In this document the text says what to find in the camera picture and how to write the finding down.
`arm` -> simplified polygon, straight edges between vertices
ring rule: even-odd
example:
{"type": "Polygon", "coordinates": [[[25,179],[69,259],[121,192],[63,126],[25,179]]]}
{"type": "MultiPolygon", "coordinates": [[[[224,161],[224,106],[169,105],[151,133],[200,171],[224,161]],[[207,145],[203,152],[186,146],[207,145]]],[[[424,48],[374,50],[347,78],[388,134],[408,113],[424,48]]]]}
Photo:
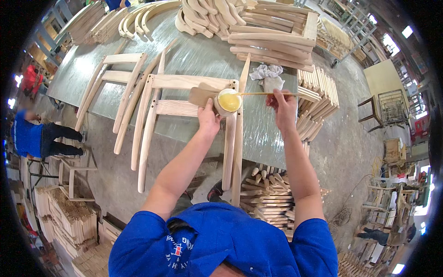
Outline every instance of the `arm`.
{"type": "Polygon", "coordinates": [[[220,129],[221,117],[215,116],[212,105],[210,99],[204,109],[198,108],[199,130],[157,176],[141,211],[151,211],[165,221],[170,218],[177,200],[188,188],[220,129]]]}
{"type": "Polygon", "coordinates": [[[295,110],[297,109],[295,97],[285,99],[282,92],[276,89],[274,89],[274,96],[278,102],[276,124],[283,137],[288,177],[295,201],[294,229],[296,229],[305,220],[324,219],[322,197],[317,175],[295,129],[295,110]]]}

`wooden stool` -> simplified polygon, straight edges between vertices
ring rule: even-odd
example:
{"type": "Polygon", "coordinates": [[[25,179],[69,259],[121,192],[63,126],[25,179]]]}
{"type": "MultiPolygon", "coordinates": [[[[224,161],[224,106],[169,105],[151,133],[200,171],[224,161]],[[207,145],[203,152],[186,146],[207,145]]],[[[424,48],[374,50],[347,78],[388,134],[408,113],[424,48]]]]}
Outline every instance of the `wooden stool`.
{"type": "Polygon", "coordinates": [[[372,128],[372,129],[370,129],[368,131],[368,133],[372,132],[373,130],[383,128],[385,126],[383,124],[383,122],[381,122],[380,116],[378,115],[378,107],[377,107],[377,104],[375,102],[375,95],[372,96],[371,98],[369,98],[368,100],[365,100],[362,103],[358,104],[357,107],[363,106],[364,104],[367,104],[369,102],[371,102],[372,114],[367,116],[367,117],[364,117],[364,118],[358,120],[358,122],[363,122],[363,121],[366,121],[368,119],[375,118],[375,120],[377,120],[379,126],[376,126],[376,127],[372,128]]]}

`hand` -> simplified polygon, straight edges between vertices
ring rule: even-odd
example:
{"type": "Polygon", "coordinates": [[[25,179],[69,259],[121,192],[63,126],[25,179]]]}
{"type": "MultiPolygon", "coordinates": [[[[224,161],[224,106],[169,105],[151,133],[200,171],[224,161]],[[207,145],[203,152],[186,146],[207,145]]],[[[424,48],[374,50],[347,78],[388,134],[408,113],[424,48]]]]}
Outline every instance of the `hand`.
{"type": "Polygon", "coordinates": [[[198,107],[197,112],[198,121],[200,123],[199,131],[201,130],[203,134],[209,135],[212,138],[214,138],[220,130],[220,120],[222,120],[220,115],[215,116],[212,111],[213,102],[212,98],[209,98],[206,107],[198,107]]]}
{"type": "Polygon", "coordinates": [[[297,102],[294,96],[285,97],[282,92],[290,93],[289,90],[274,89],[274,96],[278,102],[278,106],[275,108],[276,124],[283,138],[285,138],[288,132],[295,130],[297,102]]]}

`black pants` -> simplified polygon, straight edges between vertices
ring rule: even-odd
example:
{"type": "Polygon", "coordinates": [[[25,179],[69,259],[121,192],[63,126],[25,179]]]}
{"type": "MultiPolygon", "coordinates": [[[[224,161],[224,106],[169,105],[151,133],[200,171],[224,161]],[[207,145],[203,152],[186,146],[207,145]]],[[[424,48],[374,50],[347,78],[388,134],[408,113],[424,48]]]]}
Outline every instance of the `black pants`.
{"type": "Polygon", "coordinates": [[[54,140],[58,137],[65,137],[73,140],[82,141],[83,136],[81,133],[71,129],[69,127],[60,126],[54,123],[43,125],[42,140],[40,143],[40,154],[42,158],[53,155],[83,155],[81,148],[74,147],[72,145],[66,145],[54,140]]]}
{"type": "Polygon", "coordinates": [[[359,234],[357,234],[357,237],[375,239],[376,241],[378,241],[378,243],[380,243],[380,245],[383,245],[383,246],[386,245],[386,242],[388,241],[388,236],[389,236],[388,233],[382,232],[380,230],[369,229],[369,228],[365,228],[363,230],[366,233],[359,233],[359,234]]]}

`person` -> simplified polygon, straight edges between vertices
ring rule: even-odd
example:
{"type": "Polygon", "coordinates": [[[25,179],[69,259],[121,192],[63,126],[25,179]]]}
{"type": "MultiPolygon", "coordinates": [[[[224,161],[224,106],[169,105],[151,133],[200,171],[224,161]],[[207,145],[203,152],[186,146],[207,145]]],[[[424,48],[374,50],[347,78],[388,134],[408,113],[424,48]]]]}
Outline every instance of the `person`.
{"type": "Polygon", "coordinates": [[[105,0],[105,2],[109,6],[109,11],[131,6],[131,3],[128,0],[105,0]]]}
{"type": "MultiPolygon", "coordinates": [[[[21,88],[26,96],[29,95],[30,98],[33,99],[37,92],[42,95],[46,95],[46,92],[48,91],[46,84],[48,83],[48,79],[41,75],[35,66],[31,64],[26,68],[25,72],[23,72],[21,88]]],[[[63,109],[64,104],[61,104],[61,102],[57,103],[57,101],[51,96],[48,97],[51,104],[57,110],[63,109]]]]}
{"type": "Polygon", "coordinates": [[[58,137],[65,137],[82,142],[81,133],[69,127],[48,124],[35,125],[32,120],[41,120],[35,113],[23,109],[16,114],[11,127],[11,137],[17,153],[28,159],[45,158],[53,155],[79,155],[84,151],[72,145],[54,141],[58,137]]]}
{"type": "Polygon", "coordinates": [[[385,233],[381,230],[377,229],[370,229],[370,228],[364,228],[363,229],[365,233],[359,233],[357,234],[357,237],[359,238],[365,238],[365,239],[374,239],[376,240],[380,245],[382,246],[400,246],[404,244],[406,241],[411,242],[411,240],[414,238],[417,228],[415,227],[415,223],[413,223],[406,232],[397,232],[397,231],[390,231],[389,233],[385,233]]]}
{"type": "Polygon", "coordinates": [[[220,203],[220,187],[208,194],[209,203],[177,214],[177,201],[188,197],[183,193],[220,129],[209,99],[198,109],[198,131],[159,173],[146,202],[115,241],[109,276],[337,276],[337,251],[318,179],[295,129],[296,99],[280,90],[274,95],[295,201],[292,242],[282,230],[220,203]]]}

